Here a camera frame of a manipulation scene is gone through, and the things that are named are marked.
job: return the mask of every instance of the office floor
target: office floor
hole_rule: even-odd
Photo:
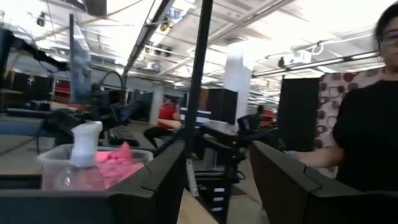
[[[142,132],[148,128],[148,124],[132,123],[129,129],[142,147],[149,146],[144,139]],[[1,172],[12,173],[15,170],[36,170],[40,167],[35,161],[36,141],[29,141],[30,137],[24,136],[0,136],[2,147],[0,148],[0,170]],[[48,139],[40,138],[40,148],[45,148]],[[248,194],[248,197],[236,197],[231,200],[229,206],[228,224],[268,224],[265,212],[261,208],[261,199],[258,194],[254,177],[251,170],[250,160],[246,159],[239,165],[239,170],[244,173],[246,180],[237,184],[241,190]]]

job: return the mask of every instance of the patterned curtain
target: patterned curtain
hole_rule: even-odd
[[[372,85],[380,80],[382,68],[356,73],[326,73],[320,79],[315,149],[331,146],[331,131],[336,123],[340,103],[349,91]],[[334,177],[336,172],[322,174]]]

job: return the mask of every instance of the spray bottle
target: spray bottle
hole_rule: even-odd
[[[102,122],[91,121],[72,129],[74,145],[70,164],[58,177],[58,190],[104,190],[104,180],[95,166],[102,128]]]

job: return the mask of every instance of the pink cloth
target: pink cloth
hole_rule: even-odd
[[[113,152],[97,152],[95,162],[104,179],[105,189],[119,183],[144,166],[142,162],[134,164],[130,146],[126,142]]]

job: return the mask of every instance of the plastic bin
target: plastic bin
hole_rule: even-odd
[[[69,166],[69,159],[72,151],[72,144],[64,144],[58,146],[52,150],[49,150],[37,157],[37,160],[41,163],[43,167],[42,171],[42,188],[43,190],[53,190],[54,183],[57,177],[65,170],[66,167]],[[98,146],[98,151],[115,151],[118,147],[106,147],[106,146]],[[139,149],[131,149],[132,156],[134,158],[134,164],[147,164],[151,160],[153,160],[153,154],[149,151],[143,151]],[[112,166],[115,165],[106,165],[101,164],[102,168],[104,166],[109,166],[112,169]],[[125,165],[117,164],[118,168],[122,168]]]

